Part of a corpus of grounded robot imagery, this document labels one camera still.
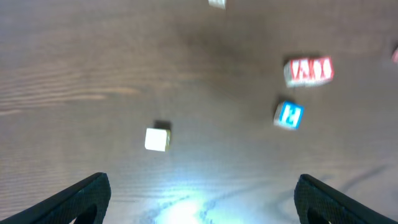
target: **wood grain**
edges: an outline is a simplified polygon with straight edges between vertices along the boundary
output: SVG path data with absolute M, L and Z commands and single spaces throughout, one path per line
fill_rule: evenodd
M 230 3 L 1 0 L 0 219 L 107 172 L 105 223 L 298 223 L 303 173 L 398 220 L 398 2 Z M 333 82 L 286 89 L 284 57 L 314 52 Z

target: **blue cube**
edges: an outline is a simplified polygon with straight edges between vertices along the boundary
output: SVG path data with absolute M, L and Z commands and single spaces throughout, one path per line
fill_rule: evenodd
M 285 101 L 278 105 L 274 116 L 274 125 L 287 129 L 298 129 L 303 116 L 304 107 Z

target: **blue and white block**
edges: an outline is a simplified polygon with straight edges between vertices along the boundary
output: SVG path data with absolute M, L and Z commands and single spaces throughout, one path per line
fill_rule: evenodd
M 274 125 L 296 130 L 300 126 L 304 107 L 285 101 L 278 105 L 274 116 Z

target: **wooden table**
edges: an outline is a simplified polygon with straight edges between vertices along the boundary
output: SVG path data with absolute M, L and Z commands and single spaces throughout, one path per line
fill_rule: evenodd
M 398 1 L 231 3 L 0 0 L 0 219 L 107 172 L 105 223 L 298 223 L 303 173 L 398 220 Z M 290 54 L 335 79 L 287 89 Z M 155 119 L 169 152 L 144 149 Z

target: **blue block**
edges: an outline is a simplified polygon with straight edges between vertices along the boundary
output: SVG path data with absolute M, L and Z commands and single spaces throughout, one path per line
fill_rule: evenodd
M 300 126 L 303 112 L 303 106 L 285 101 L 278 106 L 277 114 L 275 114 L 274 118 L 274 123 L 278 126 L 282 126 L 283 128 L 297 129 Z

